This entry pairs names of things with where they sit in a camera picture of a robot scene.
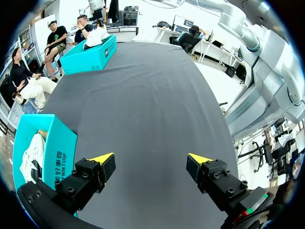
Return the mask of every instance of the gray table cover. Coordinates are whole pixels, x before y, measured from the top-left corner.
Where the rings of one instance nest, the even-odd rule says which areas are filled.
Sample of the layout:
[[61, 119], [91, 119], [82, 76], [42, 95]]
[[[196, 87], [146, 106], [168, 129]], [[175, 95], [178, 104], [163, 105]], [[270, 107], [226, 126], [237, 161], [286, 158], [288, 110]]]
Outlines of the gray table cover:
[[234, 147], [213, 92], [181, 48], [118, 43], [104, 70], [64, 76], [44, 113], [78, 135], [75, 162], [115, 153], [115, 172], [80, 219], [106, 229], [223, 224], [226, 214], [200, 193], [186, 158], [220, 158], [236, 176]]

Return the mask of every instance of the seated person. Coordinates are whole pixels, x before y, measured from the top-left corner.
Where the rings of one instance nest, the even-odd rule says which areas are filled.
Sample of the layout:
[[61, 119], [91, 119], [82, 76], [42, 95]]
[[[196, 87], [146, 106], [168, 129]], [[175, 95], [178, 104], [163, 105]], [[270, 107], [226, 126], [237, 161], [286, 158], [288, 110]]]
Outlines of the seated person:
[[[180, 34], [180, 36], [177, 38], [177, 39], [175, 39], [175, 41], [179, 41], [180, 39], [181, 39], [181, 37], [183, 36], [183, 34], [185, 34], [186, 32], [182, 32], [181, 34]], [[195, 35], [196, 33], [198, 33], [199, 34], [199, 38], [203, 38], [203, 35], [205, 35], [206, 33], [205, 33], [205, 31], [203, 30], [203, 29], [200, 29], [197, 25], [192, 25], [192, 27], [191, 28], [189, 28], [189, 32], [188, 32], [189, 34], [191, 34], [191, 35]]]
[[77, 32], [75, 34], [74, 41], [69, 43], [69, 45], [77, 45], [81, 43], [83, 40], [87, 39], [89, 36], [89, 32], [94, 30], [94, 26], [88, 24], [88, 19], [86, 15], [81, 15], [77, 18]]
[[49, 28], [52, 33], [48, 37], [47, 48], [44, 51], [45, 61], [40, 67], [40, 70], [42, 72], [44, 65], [46, 65], [48, 73], [52, 77], [52, 81], [56, 83], [58, 79], [54, 75], [51, 63], [54, 61], [54, 58], [57, 54], [61, 53], [66, 49], [67, 31], [64, 26], [57, 27], [56, 21], [51, 21], [49, 24]]
[[14, 92], [20, 93], [24, 99], [35, 98], [37, 107], [42, 109], [46, 99], [43, 92], [52, 93], [57, 83], [41, 74], [30, 72], [21, 60], [21, 49], [16, 48], [12, 54], [13, 66], [10, 71], [10, 78], [18, 85]]

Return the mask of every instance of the black shirt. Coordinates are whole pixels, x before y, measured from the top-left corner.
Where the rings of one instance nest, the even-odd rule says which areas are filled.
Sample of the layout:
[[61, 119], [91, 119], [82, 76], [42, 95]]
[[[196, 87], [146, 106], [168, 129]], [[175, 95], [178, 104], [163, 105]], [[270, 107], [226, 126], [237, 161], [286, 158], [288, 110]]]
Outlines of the black shirt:
[[[90, 24], [87, 24], [84, 28], [85, 28], [85, 30], [87, 32], [90, 32], [90, 31], [94, 30], [94, 26], [90, 25]], [[75, 34], [74, 41], [79, 44], [79, 43], [81, 43], [85, 39], [86, 38], [84, 37], [84, 34], [82, 33], [82, 31], [81, 30], [77, 30], [77, 32]]]
[[27, 67], [25, 66], [23, 61], [20, 61], [20, 66], [16, 63], [13, 63], [13, 66], [10, 71], [10, 78], [11, 78], [11, 80], [14, 81], [16, 87], [19, 86], [19, 84], [21, 83], [22, 80], [25, 81], [24, 87], [26, 85], [28, 85], [28, 83], [29, 83], [28, 78], [32, 77], [32, 76], [33, 76], [33, 73], [27, 69]]
[[[52, 32], [48, 37], [48, 44], [51, 44], [54, 41], [57, 41], [60, 37], [62, 37], [65, 33], [67, 33], [66, 28], [64, 26], [57, 27], [55, 32]], [[60, 43], [67, 44], [67, 39], [63, 39]]]

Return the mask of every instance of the white pants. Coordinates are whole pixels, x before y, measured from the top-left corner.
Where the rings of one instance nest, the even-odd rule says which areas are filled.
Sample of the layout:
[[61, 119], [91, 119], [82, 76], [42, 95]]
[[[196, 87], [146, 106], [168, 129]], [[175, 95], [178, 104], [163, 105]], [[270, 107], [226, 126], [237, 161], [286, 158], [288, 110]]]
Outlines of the white pants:
[[41, 109], [44, 107], [44, 103], [46, 102], [43, 92], [51, 94], [56, 85], [57, 83], [47, 77], [41, 77], [38, 80], [31, 78], [28, 85], [22, 89], [20, 94], [24, 99], [35, 98], [38, 108]]

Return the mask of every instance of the man in black t-shirt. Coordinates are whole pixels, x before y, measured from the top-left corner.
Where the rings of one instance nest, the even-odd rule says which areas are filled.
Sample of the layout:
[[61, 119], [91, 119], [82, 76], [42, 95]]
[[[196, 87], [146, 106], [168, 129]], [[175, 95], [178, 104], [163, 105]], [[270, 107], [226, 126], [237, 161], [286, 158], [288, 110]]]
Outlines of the man in black t-shirt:
[[83, 40], [87, 39], [89, 36], [89, 32], [94, 30], [94, 26], [88, 24], [88, 19], [86, 15], [81, 15], [77, 18], [77, 30], [75, 34], [75, 38], [73, 43], [69, 43], [69, 45], [77, 45], [81, 43]]
[[67, 44], [67, 31], [64, 26], [57, 27], [56, 21], [51, 21], [49, 24], [49, 28], [52, 33], [48, 37], [47, 48], [45, 50], [45, 61], [43, 64], [46, 65], [47, 70], [52, 77], [52, 81], [57, 82], [53, 68], [51, 66], [51, 62], [54, 61], [54, 57], [61, 53], [63, 50], [66, 49]]

